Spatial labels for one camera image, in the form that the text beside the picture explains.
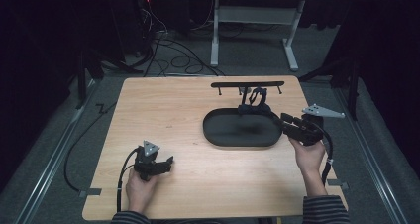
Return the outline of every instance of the person's left hand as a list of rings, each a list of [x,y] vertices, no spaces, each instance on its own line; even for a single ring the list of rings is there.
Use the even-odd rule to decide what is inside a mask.
[[[127,196],[129,198],[129,211],[143,214],[154,195],[158,176],[152,176],[149,181],[140,178],[140,174],[133,168],[130,169],[129,180],[126,185]]]

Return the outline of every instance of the gray floor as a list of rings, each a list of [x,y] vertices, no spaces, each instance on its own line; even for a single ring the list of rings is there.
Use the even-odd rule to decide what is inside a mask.
[[[246,25],[241,34],[232,37],[238,32],[235,29],[222,28],[221,34],[225,37],[221,38],[218,69],[224,74],[301,76],[322,64],[337,29],[298,30],[293,42],[299,65],[297,72],[288,69],[284,51],[280,47],[280,39],[286,37],[288,33],[286,27]],[[169,32],[165,39],[183,43],[201,60],[209,63],[211,48],[209,31],[199,30],[188,37]],[[177,44],[165,40],[161,42],[187,52]],[[148,76],[174,76],[175,73],[185,73],[185,67],[180,66],[186,63],[187,59],[178,56],[181,56],[179,51],[159,46],[156,60],[160,61],[160,66],[165,67],[165,61],[170,63],[177,57],[173,63],[178,67],[171,65],[163,74],[161,67],[153,63]],[[128,56],[128,61],[132,60],[135,58]],[[199,73],[212,74],[206,68]],[[90,185],[112,119],[113,109],[95,122],[86,133],[84,132],[100,115],[96,104],[101,103],[104,107],[108,107],[116,102],[122,83],[128,76],[132,75],[107,70],[105,78],[95,82],[96,89],[92,92],[80,121],[69,137],[70,145],[77,142],[68,163],[69,178],[74,185],[83,190]],[[346,88],[332,89],[328,80],[329,77],[324,76],[301,83],[308,104],[317,103],[320,106],[347,113],[342,99],[342,94],[347,94]],[[1,193],[0,223],[14,223],[17,220],[21,223],[25,220],[27,223],[88,223],[81,216],[85,198],[78,197],[77,193],[66,185],[63,178],[62,160],[57,161],[57,169],[51,172],[51,183],[47,182],[45,188],[37,187],[45,167],[60,144],[67,125],[77,111],[75,107],[78,99],[75,84],[72,85],[71,90],[70,97],[51,116],[26,159]],[[358,93],[359,119],[357,122],[351,119],[328,118],[325,120],[325,129],[330,133],[335,144],[334,170],[345,184],[343,191],[349,204],[352,223],[419,223],[420,208],[417,205],[420,201],[419,179],[399,151],[380,114],[371,102],[362,81]],[[360,128],[362,137],[358,136],[355,127]],[[398,206],[394,205],[389,209],[384,201],[392,197],[383,196],[384,193],[389,192],[380,190],[381,185],[376,181],[377,173],[370,168],[372,161],[366,160],[363,143],[367,144],[373,154],[373,164],[377,164],[380,168],[379,174],[383,174],[386,184],[391,188],[390,193],[394,195],[396,204],[403,213],[403,218],[400,218],[399,222],[393,218],[395,213],[392,214]],[[37,196],[37,202],[29,203],[31,208],[25,207],[28,199],[36,194],[32,195],[34,189],[43,190],[45,193]],[[30,210],[30,212],[23,213],[23,210]],[[285,224],[301,223],[301,217],[282,217],[281,220]],[[239,223],[247,222],[253,223],[252,220],[241,220]]]

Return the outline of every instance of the striped sleeve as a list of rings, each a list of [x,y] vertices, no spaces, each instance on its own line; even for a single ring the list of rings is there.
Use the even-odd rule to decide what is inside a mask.
[[[144,215],[134,211],[117,212],[111,221],[112,224],[151,224]]]
[[[328,195],[304,197],[303,223],[350,223],[347,212],[340,196]]]

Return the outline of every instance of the black tray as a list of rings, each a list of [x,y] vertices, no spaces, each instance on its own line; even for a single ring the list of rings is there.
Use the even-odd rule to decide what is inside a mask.
[[[282,131],[272,116],[241,115],[237,108],[219,108],[209,112],[203,121],[206,139],[221,147],[269,147]]]

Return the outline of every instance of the table top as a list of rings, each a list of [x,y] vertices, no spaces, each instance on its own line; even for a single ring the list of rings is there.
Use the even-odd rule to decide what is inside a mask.
[[[210,84],[246,81],[284,81],[281,94],[277,87],[267,88],[266,103],[277,115],[300,117],[308,106],[294,76],[128,78],[90,186],[101,194],[87,197],[83,218],[110,220],[116,213],[122,165],[144,140],[160,147],[157,162],[174,156],[171,172],[159,177],[145,212],[151,219],[301,215],[306,191],[286,136],[266,148],[222,148],[203,135],[207,113],[236,108],[242,100],[238,88],[222,88],[219,95]],[[333,169],[328,178],[336,179]],[[345,201],[340,186],[326,188]],[[123,190],[122,209],[127,207]]]

